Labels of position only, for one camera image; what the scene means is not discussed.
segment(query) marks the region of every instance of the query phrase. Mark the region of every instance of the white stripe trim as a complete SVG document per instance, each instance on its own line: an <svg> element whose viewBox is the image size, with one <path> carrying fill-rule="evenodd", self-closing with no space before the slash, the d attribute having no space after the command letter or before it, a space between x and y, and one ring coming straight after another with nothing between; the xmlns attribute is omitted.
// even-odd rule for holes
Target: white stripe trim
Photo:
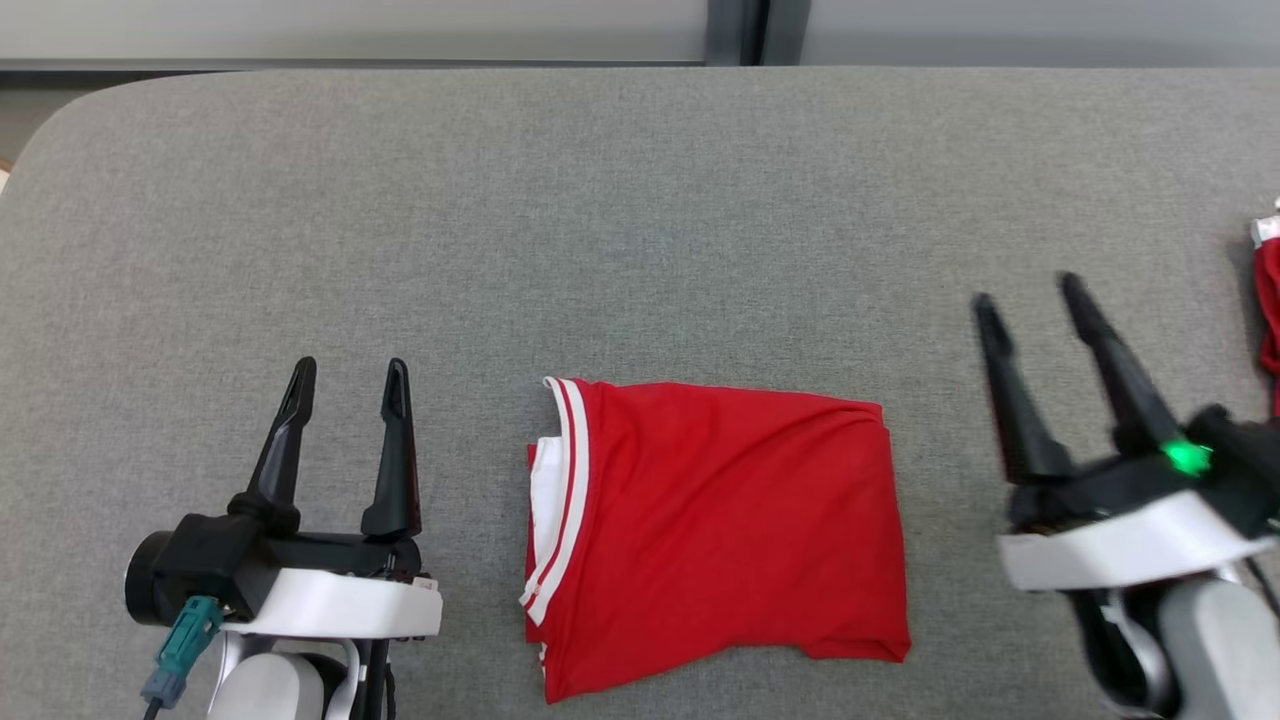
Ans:
<svg viewBox="0 0 1280 720"><path fill-rule="evenodd" d="M559 415L561 436L559 442L550 445L544 445L541 441L538 443L538 450L534 455L534 466L529 473L529 506L534 521L534 571L527 578L525 578L525 592L520 596L520 605L529 605L529 600L534 597L538 592L538 578L543 577L543 571L547 570L547 564L550 562L550 556L556 550L556 544L559 542L561 534L563 533L564 525L564 492L568 489L568 405L564 402L563 393L561 392L559 382L556 378L543 378L543 386L552 391L552 396L556 400L556 411ZM556 457L543 457L543 452L547 451L559 451L561 456ZM558 484L556 487L548 487L545 483L548 471L558 471ZM541 512L543 507L547 507L548 498L543 497L541 493L548 492L552 495L550 498L550 512L545 516ZM545 520L547 527L539 527L539 523ZM544 552L539 552L539 538L550 538L549 547Z"/></svg>
<svg viewBox="0 0 1280 720"><path fill-rule="evenodd" d="M577 383L572 380L547 378L543 380L543 384L556 391L556 404L561 410L561 437L564 438L564 465L567 470L564 484L570 489L570 498L568 515L563 519L563 528L559 533L559 552L554 553L556 561L550 564L550 570L547 573L547 578L543 580L540 587L536 585L536 582L538 578L541 577L544 568L539 566L534 569L534 574L526 583L525 596L522 597L522 603L529 602L530 597L534 600L532 605L529 606L529 616L538 625L543 624L543 619L547 616L547 606L556 594L556 589L564 579L564 573L568 570L570 560L573 557L577 536L582 529L582 518L586 514L586 493L590 483L591 468L590 438L588 437L586 425L586 404L582 401L582 393L579 389ZM568 397L567 413L566 407L561 406L563 397L561 396L559 388L563 388L563 395ZM570 416L573 419L572 468L568 468L570 427L567 420Z"/></svg>

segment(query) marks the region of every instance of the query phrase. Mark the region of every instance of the robotic arm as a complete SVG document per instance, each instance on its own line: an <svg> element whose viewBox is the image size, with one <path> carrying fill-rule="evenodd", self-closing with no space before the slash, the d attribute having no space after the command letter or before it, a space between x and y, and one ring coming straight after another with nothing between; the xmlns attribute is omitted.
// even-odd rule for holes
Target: robotic arm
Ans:
<svg viewBox="0 0 1280 720"><path fill-rule="evenodd" d="M187 515L129 561L129 615L173 628L142 692L147 717L173 707L220 629L211 720L379 720L384 689L392 720L390 641L439 633L442 598L413 542L422 520L408 369L398 359L387 369L383 456L360 534L298 530L293 492L315 377L315 360L300 360L248 488L225 515ZM332 643L344 661L275 652L279 639Z"/></svg>
<svg viewBox="0 0 1280 720"><path fill-rule="evenodd" d="M1277 543L1280 425L1221 406L1181 425L1083 281L1061 278L1115 413L1116 455L1076 464L1041 419L991 296L974 314L1006 478L1014 587L1062 593L1121 717L1280 717L1280 638L1252 557ZM1239 584L1245 561L1270 607Z"/></svg>

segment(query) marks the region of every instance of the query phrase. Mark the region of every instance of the red t-shirt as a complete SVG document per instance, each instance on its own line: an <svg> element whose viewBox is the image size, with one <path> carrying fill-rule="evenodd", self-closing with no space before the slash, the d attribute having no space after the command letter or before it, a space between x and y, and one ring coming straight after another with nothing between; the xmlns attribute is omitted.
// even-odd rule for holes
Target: red t-shirt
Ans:
<svg viewBox="0 0 1280 720"><path fill-rule="evenodd" d="M521 603L547 701L731 646L901 662L902 532L881 407L548 378Z"/></svg>
<svg viewBox="0 0 1280 720"><path fill-rule="evenodd" d="M1258 291L1258 305L1267 319L1267 333L1262 340L1262 366L1272 378L1280 378L1280 238L1271 238L1253 252L1253 279ZM1272 415L1280 415L1280 382L1272 391Z"/></svg>

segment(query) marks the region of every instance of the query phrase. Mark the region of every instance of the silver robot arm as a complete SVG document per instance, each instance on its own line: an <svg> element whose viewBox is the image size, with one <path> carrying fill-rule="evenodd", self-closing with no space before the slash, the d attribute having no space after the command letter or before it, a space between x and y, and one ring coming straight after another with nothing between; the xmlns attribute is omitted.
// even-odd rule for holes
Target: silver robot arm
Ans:
<svg viewBox="0 0 1280 720"><path fill-rule="evenodd" d="M1121 717L1280 717L1275 598L1253 557L1277 544L1280 427L1220 406L1179 424L1079 277L1061 290L1115 413L1117 454L1076 464L1036 409L995 302L974 302L1014 484L997 538L1012 585L1071 605L1093 676ZM1245 562L1267 589L1239 584Z"/></svg>
<svg viewBox="0 0 1280 720"><path fill-rule="evenodd" d="M282 569L253 621L223 625L221 670L207 717L349 720L362 714L376 720L385 679L376 698L367 694L372 676L390 673L388 641L439 634L442 610L428 578L403 584ZM276 652L280 639L332 643L344 660Z"/></svg>

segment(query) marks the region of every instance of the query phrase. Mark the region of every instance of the teal cable connector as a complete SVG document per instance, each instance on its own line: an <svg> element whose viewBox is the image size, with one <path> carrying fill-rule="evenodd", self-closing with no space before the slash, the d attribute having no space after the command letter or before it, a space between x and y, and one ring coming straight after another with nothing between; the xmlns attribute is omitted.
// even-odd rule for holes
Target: teal cable connector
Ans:
<svg viewBox="0 0 1280 720"><path fill-rule="evenodd" d="M159 701L165 708L178 705L187 689L187 675L191 674L196 659L209 647L223 625L223 606L209 596L196 596L187 601L169 629L164 647L156 655L159 667L142 685L142 697L147 702Z"/></svg>

